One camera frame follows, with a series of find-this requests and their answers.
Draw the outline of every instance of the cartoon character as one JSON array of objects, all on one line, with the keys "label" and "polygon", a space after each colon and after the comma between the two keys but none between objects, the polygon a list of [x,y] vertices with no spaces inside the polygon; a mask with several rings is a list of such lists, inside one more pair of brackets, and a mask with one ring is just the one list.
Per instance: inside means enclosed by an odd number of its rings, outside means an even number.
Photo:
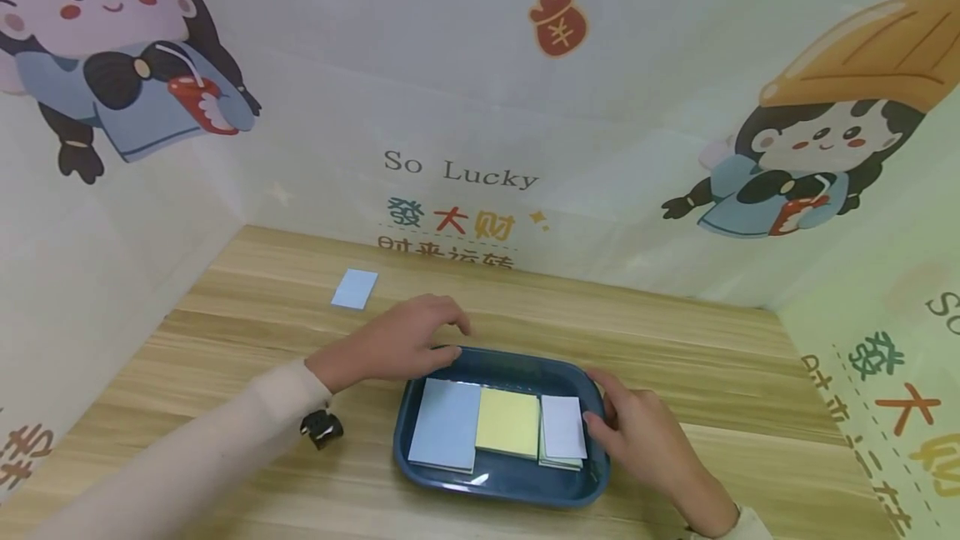
[{"label": "cartoon character", "polygon": [[784,236],[860,206],[883,162],[960,81],[960,0],[890,0],[823,34],[760,92],[710,169],[664,219],[713,203],[699,225],[732,238]]},{"label": "cartoon character", "polygon": [[59,169],[87,184],[94,128],[132,162],[260,112],[202,0],[0,0],[0,50],[0,90],[37,99]]}]

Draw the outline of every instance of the hat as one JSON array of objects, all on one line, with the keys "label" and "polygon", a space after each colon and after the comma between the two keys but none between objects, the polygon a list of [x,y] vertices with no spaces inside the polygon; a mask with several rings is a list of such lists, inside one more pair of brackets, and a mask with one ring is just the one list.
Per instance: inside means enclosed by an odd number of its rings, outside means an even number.
[{"label": "hat", "polygon": [[760,91],[760,106],[895,100],[927,113],[960,81],[960,0],[892,0],[848,17]]}]

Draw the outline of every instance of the sleeve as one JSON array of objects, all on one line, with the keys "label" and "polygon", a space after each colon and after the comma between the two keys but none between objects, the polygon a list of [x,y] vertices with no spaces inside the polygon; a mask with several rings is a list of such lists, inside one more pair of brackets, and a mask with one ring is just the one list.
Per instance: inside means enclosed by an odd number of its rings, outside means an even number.
[{"label": "sleeve", "polygon": [[77,121],[96,117],[93,92],[83,79],[80,62],[73,67],[64,67],[52,55],[45,52],[20,52],[17,55],[17,72],[24,90],[38,103]]},{"label": "sleeve", "polygon": [[710,172],[710,192],[714,197],[726,198],[743,188],[753,177],[751,172],[757,164],[749,157],[733,155]]},{"label": "sleeve", "polygon": [[213,83],[220,88],[220,98],[217,99],[217,106],[223,118],[227,123],[242,132],[248,132],[253,129],[253,111],[247,99],[238,90],[238,87],[220,73],[218,68],[214,67],[200,52],[196,52],[193,47],[182,45],[182,48],[190,54],[197,66],[200,74],[207,79],[213,80]]},{"label": "sleeve", "polygon": [[[737,526],[734,526],[726,535],[713,540],[773,540],[773,538],[767,527],[760,521],[756,511],[753,511],[750,507],[741,507]],[[690,540],[709,539],[694,533],[690,536]]]},{"label": "sleeve", "polygon": [[291,362],[255,378],[232,401],[140,452],[42,523],[30,540],[170,538],[244,478],[289,451],[299,423],[330,392]]}]

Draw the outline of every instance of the wooden table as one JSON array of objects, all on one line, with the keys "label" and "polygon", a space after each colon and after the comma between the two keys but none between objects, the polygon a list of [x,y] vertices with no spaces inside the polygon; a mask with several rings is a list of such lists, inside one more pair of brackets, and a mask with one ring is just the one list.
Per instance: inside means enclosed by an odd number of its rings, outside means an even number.
[{"label": "wooden table", "polygon": [[[347,268],[380,274],[364,312],[329,304]],[[466,308],[476,331],[468,344],[599,366],[630,386],[656,389],[703,461],[777,538],[897,537],[769,312],[246,228],[0,510],[0,538],[20,538],[261,371],[421,293],[450,294]],[[441,338],[461,342],[452,329]],[[604,496],[576,511],[412,485],[391,454],[402,390],[365,382],[338,396],[346,438],[324,452],[304,441],[189,537],[686,537],[668,503],[617,469]]]}]

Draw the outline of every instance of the bow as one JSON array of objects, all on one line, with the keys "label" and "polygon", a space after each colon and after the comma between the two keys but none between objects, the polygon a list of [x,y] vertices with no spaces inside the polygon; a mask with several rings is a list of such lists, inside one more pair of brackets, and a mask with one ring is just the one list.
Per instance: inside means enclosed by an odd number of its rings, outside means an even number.
[{"label": "bow", "polygon": [[168,82],[182,75],[191,77],[189,58],[171,42],[154,42],[137,56],[99,52],[83,63],[83,78],[103,106],[119,111],[137,102],[148,79]]}]

